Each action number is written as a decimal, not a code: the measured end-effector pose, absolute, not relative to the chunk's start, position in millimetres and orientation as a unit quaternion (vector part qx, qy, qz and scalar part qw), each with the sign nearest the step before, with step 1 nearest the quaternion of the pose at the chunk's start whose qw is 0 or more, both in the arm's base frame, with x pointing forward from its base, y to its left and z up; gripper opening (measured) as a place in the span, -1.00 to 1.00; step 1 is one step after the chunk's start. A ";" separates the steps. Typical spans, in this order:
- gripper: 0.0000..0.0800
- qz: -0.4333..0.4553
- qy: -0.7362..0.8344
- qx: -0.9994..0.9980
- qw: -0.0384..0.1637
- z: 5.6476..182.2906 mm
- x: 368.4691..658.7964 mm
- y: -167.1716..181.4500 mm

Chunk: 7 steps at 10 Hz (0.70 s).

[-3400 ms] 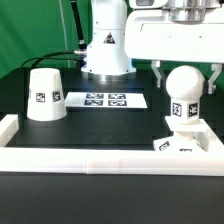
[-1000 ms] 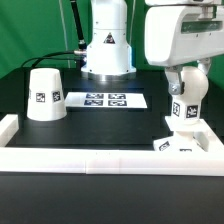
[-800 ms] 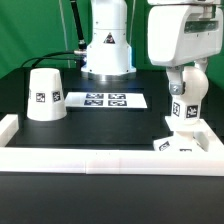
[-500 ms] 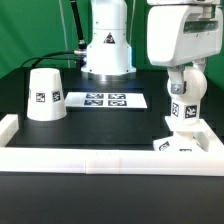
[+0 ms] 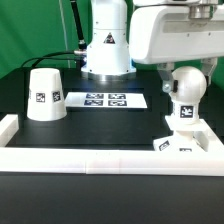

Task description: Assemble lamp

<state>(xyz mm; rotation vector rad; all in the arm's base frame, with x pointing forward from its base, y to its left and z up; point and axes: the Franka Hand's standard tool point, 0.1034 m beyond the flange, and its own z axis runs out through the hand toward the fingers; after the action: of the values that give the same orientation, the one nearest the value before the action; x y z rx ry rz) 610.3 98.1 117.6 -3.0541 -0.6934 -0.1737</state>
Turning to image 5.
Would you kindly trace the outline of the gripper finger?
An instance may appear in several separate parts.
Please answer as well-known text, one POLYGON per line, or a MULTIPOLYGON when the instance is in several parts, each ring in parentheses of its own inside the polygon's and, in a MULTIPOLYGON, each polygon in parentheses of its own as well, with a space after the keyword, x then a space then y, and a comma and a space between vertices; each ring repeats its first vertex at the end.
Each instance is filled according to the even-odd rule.
POLYGON ((157 71, 162 79, 162 90, 165 93, 176 92, 178 81, 174 79, 172 74, 174 71, 174 64, 160 63, 157 65, 157 71))
POLYGON ((207 85, 212 82, 212 75, 217 67, 218 58, 206 58, 201 60, 201 71, 206 78, 207 85))

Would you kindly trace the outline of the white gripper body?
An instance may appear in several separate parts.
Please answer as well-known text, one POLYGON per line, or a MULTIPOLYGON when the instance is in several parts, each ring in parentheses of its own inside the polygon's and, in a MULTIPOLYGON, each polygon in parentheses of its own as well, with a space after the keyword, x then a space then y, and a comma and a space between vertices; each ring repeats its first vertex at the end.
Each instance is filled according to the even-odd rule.
POLYGON ((130 56, 140 64, 224 56, 224 4, 201 0, 133 0, 130 56))

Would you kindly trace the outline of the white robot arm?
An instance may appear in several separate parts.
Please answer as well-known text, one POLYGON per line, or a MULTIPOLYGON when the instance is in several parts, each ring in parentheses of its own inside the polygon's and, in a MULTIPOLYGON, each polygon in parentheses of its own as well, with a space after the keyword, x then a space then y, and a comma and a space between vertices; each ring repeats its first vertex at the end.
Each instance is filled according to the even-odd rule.
POLYGON ((224 3, 219 0, 133 0, 127 15, 124 0, 91 0, 92 41, 85 75, 122 77, 133 63, 155 65, 167 93, 177 90, 176 62, 199 60, 210 76, 224 56, 224 3))

